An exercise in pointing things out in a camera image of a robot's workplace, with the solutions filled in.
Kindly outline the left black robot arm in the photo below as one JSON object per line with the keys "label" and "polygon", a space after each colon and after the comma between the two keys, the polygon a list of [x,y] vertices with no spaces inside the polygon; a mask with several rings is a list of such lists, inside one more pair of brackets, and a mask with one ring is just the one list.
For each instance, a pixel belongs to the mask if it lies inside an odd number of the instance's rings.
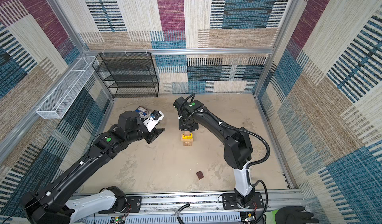
{"label": "left black robot arm", "polygon": [[71,167],[42,190],[27,192],[20,200],[28,221],[32,224],[72,224],[100,211],[124,212],[127,200],[119,188],[112,186],[98,194],[71,200],[96,171],[131,143],[145,140],[152,143],[164,129],[156,125],[164,118],[161,111],[153,111],[141,118],[137,111],[125,111],[118,123],[92,142],[88,151]]}

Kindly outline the dark red triangular block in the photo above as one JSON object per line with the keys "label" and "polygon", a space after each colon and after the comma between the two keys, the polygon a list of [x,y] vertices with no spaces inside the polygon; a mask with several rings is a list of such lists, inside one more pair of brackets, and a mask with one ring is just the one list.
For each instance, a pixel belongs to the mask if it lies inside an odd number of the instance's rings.
{"label": "dark red triangular block", "polygon": [[204,178],[204,174],[203,174],[202,171],[197,171],[197,172],[196,172],[196,175],[197,175],[197,177],[198,177],[198,180],[201,180],[201,179]]}

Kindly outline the black and green gloved hand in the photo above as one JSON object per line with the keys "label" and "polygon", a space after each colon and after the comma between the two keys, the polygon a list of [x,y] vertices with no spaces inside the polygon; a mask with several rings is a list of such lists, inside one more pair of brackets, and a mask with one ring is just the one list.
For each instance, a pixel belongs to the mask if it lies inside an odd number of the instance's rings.
{"label": "black and green gloved hand", "polygon": [[265,224],[318,224],[314,214],[307,212],[303,206],[286,206],[278,210],[266,212]]}

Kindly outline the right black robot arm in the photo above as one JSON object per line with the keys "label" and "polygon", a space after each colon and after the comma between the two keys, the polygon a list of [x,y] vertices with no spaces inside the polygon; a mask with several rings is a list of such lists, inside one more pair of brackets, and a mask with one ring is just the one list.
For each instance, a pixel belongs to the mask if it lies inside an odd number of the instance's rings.
{"label": "right black robot arm", "polygon": [[254,190],[248,181],[246,168],[253,152],[249,134],[222,121],[198,100],[188,102],[187,99],[179,97],[173,106],[178,111],[181,131],[192,133],[201,125],[222,142],[224,160],[234,171],[236,194],[243,199],[253,196]]}

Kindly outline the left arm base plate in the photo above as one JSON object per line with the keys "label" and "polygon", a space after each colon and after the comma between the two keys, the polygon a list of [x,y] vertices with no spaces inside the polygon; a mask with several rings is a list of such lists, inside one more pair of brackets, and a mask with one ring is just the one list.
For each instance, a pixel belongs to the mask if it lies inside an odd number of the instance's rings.
{"label": "left arm base plate", "polygon": [[127,196],[123,199],[122,214],[136,214],[140,212],[142,196]]}

